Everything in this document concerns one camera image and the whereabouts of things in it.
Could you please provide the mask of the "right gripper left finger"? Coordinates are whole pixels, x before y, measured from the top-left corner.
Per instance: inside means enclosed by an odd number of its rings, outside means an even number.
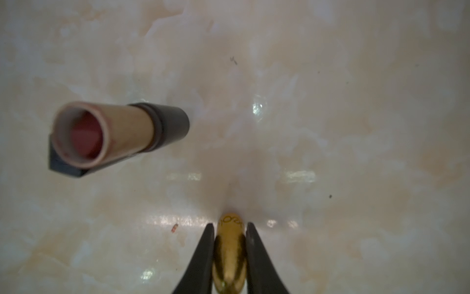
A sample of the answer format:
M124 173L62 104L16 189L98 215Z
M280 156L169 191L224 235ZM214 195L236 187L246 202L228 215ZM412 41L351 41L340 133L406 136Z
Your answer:
M206 225L191 261L173 294L211 294L214 225Z

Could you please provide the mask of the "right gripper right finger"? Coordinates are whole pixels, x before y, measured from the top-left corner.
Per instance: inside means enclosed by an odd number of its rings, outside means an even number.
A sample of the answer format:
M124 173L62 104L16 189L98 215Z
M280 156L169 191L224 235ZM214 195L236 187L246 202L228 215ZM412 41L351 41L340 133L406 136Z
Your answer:
M252 222L247 224L247 291L249 294L289 294Z

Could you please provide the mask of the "gold bullet lipstick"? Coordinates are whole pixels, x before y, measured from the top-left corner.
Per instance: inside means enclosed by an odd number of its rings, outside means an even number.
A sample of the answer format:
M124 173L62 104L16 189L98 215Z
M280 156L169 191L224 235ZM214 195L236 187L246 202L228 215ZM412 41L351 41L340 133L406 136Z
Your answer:
M212 279L220 294L242 292L247 276L245 225L236 213L221 216L217 224Z

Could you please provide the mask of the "black lipstick tube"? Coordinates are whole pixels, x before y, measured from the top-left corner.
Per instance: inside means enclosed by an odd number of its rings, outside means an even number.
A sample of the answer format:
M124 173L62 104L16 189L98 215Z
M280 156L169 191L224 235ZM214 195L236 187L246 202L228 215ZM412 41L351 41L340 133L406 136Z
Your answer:
M70 102L53 120L48 167L81 178L182 140L189 129L188 115L179 107Z

